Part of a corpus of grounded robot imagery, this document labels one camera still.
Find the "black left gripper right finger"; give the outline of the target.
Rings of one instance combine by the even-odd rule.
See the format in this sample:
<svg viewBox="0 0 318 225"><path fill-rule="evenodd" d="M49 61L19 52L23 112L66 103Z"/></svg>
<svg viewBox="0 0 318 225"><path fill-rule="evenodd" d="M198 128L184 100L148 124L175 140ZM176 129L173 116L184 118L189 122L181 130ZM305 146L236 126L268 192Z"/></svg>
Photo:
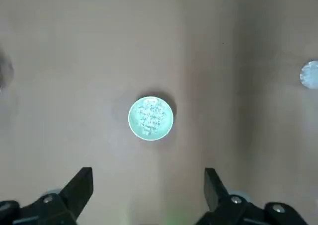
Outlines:
<svg viewBox="0 0 318 225"><path fill-rule="evenodd" d="M209 210L197 225L306 225L291 206L269 202L260 208L237 194L230 194L213 168L204 170L204 197Z"/></svg>

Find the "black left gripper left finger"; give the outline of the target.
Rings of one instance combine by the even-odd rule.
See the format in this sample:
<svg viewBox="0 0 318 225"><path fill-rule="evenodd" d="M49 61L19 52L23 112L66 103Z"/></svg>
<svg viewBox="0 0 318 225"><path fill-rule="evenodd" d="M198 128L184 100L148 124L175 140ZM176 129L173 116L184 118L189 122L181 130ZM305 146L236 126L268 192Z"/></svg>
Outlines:
<svg viewBox="0 0 318 225"><path fill-rule="evenodd" d="M14 200L1 201L0 223L2 225L76 225L92 194L92 168L83 167L59 193L46 194L24 207Z"/></svg>

